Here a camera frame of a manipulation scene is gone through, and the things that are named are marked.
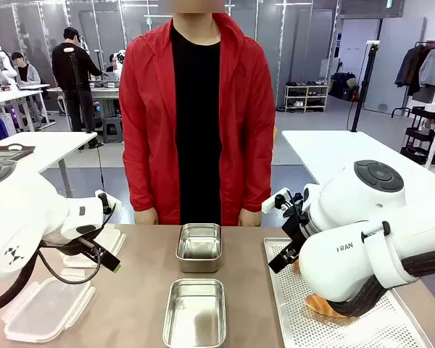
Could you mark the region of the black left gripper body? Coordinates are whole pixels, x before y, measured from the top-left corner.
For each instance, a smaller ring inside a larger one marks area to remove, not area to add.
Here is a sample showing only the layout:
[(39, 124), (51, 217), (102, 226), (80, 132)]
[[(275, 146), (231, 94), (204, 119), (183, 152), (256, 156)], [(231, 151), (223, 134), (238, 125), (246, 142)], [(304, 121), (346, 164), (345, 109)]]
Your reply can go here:
[(93, 235), (84, 235), (78, 237), (59, 248), (60, 252), (68, 256), (74, 256), (77, 254), (86, 256), (86, 252), (90, 251), (91, 249), (99, 249), (101, 254), (103, 253), (103, 248), (96, 241), (94, 241)]

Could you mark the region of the person's right hand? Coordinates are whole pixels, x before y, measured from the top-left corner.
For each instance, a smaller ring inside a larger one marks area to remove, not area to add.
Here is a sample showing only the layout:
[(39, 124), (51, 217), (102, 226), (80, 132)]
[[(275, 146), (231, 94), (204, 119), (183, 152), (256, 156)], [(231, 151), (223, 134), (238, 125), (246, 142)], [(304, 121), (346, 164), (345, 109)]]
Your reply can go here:
[(134, 212), (134, 220), (137, 225), (157, 225), (159, 217), (155, 208)]

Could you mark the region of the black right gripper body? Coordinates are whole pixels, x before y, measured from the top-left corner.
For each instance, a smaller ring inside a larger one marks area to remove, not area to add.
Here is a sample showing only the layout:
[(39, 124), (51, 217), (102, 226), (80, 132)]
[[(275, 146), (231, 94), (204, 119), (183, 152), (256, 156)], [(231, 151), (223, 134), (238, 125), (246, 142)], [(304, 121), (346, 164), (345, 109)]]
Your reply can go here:
[(310, 236), (307, 232), (307, 224), (309, 221), (306, 213), (294, 210), (282, 225), (282, 230), (291, 239), (291, 242), (295, 241), (297, 243), (299, 251)]

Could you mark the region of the person's left hand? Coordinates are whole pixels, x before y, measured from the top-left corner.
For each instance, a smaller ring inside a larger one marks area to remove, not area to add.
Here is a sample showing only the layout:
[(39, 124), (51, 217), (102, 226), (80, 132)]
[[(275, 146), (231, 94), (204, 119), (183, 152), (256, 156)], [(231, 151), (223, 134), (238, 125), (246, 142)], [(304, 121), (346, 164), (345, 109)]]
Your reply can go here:
[(238, 226), (242, 227), (260, 227), (262, 222), (262, 212), (252, 212), (241, 209), (239, 213)]

